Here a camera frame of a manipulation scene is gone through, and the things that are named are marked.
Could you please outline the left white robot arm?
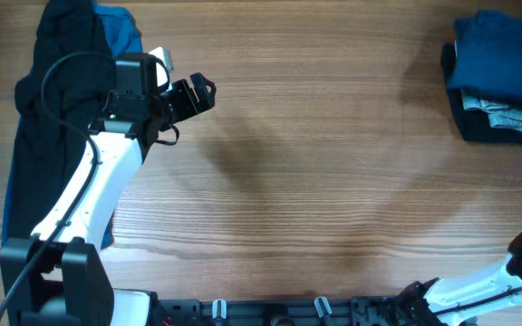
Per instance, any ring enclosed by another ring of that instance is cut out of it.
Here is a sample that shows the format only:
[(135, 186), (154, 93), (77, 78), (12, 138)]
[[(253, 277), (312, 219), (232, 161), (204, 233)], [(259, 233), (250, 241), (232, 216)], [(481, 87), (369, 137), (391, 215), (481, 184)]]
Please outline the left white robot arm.
[(215, 84), (189, 80), (143, 86), (128, 80), (84, 135), (78, 168), (27, 239), (12, 238), (0, 255), (12, 325), (149, 325), (154, 292), (112, 287), (99, 252), (105, 229), (129, 180), (162, 131), (210, 110)]

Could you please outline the dark blue denim shorts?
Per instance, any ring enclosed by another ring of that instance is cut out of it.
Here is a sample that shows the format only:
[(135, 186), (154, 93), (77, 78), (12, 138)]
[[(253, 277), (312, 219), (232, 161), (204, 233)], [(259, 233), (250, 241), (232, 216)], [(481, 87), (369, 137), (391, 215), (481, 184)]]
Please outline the dark blue denim shorts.
[(480, 10), (453, 28), (456, 63), (448, 87), (522, 109), (522, 19)]

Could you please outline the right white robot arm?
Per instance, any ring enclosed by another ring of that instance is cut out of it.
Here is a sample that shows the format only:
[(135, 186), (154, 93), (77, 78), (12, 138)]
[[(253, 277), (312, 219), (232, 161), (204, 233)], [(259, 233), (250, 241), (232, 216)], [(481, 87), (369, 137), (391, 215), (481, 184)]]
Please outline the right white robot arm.
[(502, 261), (456, 278), (415, 282), (392, 301), (417, 325), (459, 326), (479, 315), (522, 306), (522, 232)]

